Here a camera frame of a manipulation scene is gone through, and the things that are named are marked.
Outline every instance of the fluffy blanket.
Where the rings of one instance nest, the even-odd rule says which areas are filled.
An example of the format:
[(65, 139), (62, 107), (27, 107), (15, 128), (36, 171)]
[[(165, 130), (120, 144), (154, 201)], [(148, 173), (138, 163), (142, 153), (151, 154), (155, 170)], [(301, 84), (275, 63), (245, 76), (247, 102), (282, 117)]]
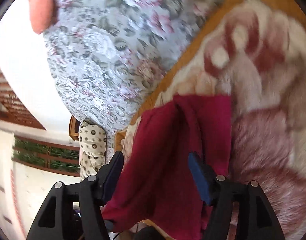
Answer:
[[(241, 182), (257, 179), (286, 237), (300, 239), (306, 229), (303, 27), (258, 0), (246, 0), (204, 38), (195, 57), (158, 95), (155, 107), (175, 94), (231, 95), (230, 176)], [(129, 126), (122, 141), (126, 159), (139, 123)]]

